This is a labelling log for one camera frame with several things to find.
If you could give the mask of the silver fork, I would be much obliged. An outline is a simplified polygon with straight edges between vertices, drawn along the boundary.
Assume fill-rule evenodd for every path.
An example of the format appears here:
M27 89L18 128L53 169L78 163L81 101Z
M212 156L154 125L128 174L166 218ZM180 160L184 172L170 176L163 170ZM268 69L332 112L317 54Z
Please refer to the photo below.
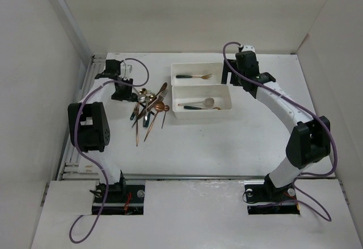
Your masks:
M154 93L154 92L152 92L150 90L147 90L145 95L146 95L146 98L145 98L145 107L144 107L144 110L145 110L144 111L144 117L147 118L148 106L149 106L150 102L157 97L157 95L156 95L156 93Z

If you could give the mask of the rose gold fork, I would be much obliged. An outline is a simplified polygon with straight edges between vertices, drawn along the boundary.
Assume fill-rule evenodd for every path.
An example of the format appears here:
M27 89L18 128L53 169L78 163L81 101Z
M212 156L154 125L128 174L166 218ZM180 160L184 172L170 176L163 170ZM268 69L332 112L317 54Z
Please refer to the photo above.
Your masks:
M154 99L154 100L152 100L151 102L150 102L150 104L149 104L149 106L148 106L148 110L151 110L151 107L154 105L154 103L156 102L157 100L156 100L156 98ZM141 111L139 112L139 117L138 117L138 119L141 119L142 118L142 116L144 115L144 107L141 109Z

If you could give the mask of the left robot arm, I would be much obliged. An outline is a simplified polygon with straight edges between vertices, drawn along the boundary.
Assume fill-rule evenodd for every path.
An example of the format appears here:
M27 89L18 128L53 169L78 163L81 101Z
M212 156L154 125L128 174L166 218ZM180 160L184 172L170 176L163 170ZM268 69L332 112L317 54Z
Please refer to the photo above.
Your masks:
M106 60L104 70L96 75L85 97L67 108L71 143L92 159L81 159L81 171L97 172L100 190L105 191L108 182L107 195L116 202L125 199L127 188L120 183L121 170L104 154L111 141L104 105L109 100L131 102L136 97L132 90L133 80L127 78L131 69L124 60Z

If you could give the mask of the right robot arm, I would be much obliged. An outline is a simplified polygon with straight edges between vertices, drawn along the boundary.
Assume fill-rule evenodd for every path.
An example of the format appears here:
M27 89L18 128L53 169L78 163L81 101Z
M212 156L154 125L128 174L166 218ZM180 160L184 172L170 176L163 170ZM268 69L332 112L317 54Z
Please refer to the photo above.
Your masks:
M253 98L267 106L290 134L284 160L264 178L262 186L264 196L276 200L306 168L330 154L330 121L324 116L317 117L307 112L288 98L270 73L259 71L255 52L240 51L236 53L234 61L223 60L231 72L231 84L243 87Z

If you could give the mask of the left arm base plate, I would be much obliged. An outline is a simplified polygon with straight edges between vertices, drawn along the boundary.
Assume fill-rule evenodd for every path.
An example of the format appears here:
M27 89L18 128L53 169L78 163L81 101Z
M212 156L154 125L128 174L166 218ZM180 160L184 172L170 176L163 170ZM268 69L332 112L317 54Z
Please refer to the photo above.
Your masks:
M110 185L101 215L143 215L145 191L145 182L140 180Z

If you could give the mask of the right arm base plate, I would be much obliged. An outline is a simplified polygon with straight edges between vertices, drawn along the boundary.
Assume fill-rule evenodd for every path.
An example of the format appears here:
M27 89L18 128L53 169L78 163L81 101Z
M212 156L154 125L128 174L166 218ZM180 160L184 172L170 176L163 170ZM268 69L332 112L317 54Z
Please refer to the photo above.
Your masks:
M300 215L292 185L273 191L266 184L245 184L243 194L249 215Z

